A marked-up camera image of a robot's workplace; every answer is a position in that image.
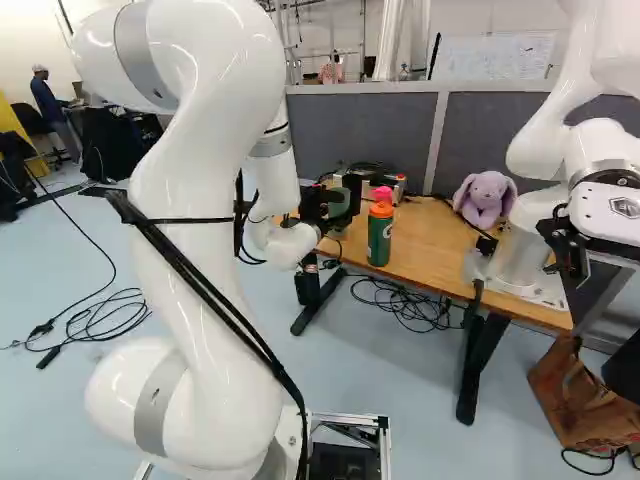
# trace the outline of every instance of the gray cubicle partition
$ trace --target gray cubicle partition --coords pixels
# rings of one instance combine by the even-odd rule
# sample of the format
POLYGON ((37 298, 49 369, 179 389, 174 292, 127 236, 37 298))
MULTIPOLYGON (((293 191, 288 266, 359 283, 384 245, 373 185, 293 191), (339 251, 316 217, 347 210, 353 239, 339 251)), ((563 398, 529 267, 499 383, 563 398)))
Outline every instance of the gray cubicle partition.
POLYGON ((422 193, 436 92, 288 95, 298 176, 315 179, 340 165, 382 162, 422 193))
MULTIPOLYGON (((432 191, 451 196, 468 174, 484 170, 511 175, 520 193, 551 185, 510 174, 505 165, 511 139, 546 98, 542 92, 452 92, 432 191)), ((596 117, 618 120, 640 136, 640 103, 632 97, 602 95, 574 110, 567 123, 576 125, 596 117)))

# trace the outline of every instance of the robotic arm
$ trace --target robotic arm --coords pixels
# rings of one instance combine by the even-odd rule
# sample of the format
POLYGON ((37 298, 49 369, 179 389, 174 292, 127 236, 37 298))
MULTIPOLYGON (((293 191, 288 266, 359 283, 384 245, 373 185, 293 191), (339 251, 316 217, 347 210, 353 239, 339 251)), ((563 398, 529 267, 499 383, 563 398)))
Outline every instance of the robotic arm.
MULTIPOLYGON (((175 112, 131 177, 129 201, 139 211, 165 219, 232 216, 234 180, 252 152, 256 244, 282 267, 315 246, 310 225, 276 232, 261 221, 297 206, 300 193, 285 133, 283 47, 257 3, 150 0, 107 8, 84 21, 72 48, 80 75, 100 96, 175 112)), ((158 228, 251 319, 231 224, 158 228)), ((105 358, 87 387, 90 415, 152 463, 187 478, 249 480, 273 451, 287 459, 280 477, 292 478, 302 442, 287 441, 300 437, 300 417, 283 408, 281 385, 138 231, 132 244, 141 287, 173 341, 135 340, 105 358)))
POLYGON ((640 139, 609 118, 575 127, 564 120, 606 90, 640 99, 640 30, 635 25, 640 3, 559 2, 572 24, 562 71, 545 103, 513 139, 507 166, 523 177, 562 183, 522 195, 510 221, 526 232, 537 227, 560 261, 568 261, 565 266, 584 280, 586 249, 640 261, 635 249, 640 247, 640 139), (554 218, 539 225, 554 207, 554 218), (561 214, 566 215, 563 221, 561 214))

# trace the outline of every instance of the brown paper bag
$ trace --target brown paper bag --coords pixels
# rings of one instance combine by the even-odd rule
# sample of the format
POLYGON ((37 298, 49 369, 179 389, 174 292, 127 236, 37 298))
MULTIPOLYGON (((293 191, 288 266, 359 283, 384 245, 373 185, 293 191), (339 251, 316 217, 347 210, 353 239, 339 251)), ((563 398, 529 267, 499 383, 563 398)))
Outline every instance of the brown paper bag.
POLYGON ((619 448, 640 442, 640 406, 616 393, 578 357, 581 340, 564 335, 528 375, 547 420, 565 448, 619 448))

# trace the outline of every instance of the person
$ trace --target person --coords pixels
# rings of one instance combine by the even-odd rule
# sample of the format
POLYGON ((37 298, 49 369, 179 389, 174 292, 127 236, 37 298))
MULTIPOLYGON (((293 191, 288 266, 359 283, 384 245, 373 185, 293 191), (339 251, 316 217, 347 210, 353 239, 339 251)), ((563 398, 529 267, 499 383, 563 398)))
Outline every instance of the person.
POLYGON ((78 164, 80 163, 80 150, 62 112, 62 106, 65 106, 65 103, 68 105, 68 102, 60 102, 56 99, 47 85, 48 79, 49 69, 40 64, 34 65, 31 93, 36 99, 42 118, 58 134, 73 163, 78 164))
POLYGON ((321 84, 344 83, 344 70, 340 65, 340 55, 336 50, 333 51, 333 63, 331 63, 331 55, 329 55, 329 63, 325 63, 318 73, 318 80, 321 84))

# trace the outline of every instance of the pink bottle cap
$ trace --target pink bottle cap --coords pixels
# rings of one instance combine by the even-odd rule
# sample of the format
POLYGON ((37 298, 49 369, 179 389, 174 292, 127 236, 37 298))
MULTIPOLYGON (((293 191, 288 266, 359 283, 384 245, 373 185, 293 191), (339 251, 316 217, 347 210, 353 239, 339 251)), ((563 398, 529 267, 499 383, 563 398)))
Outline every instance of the pink bottle cap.
POLYGON ((373 198, 376 202, 385 202, 393 205, 393 190, 390 187, 378 187, 373 191, 373 198))

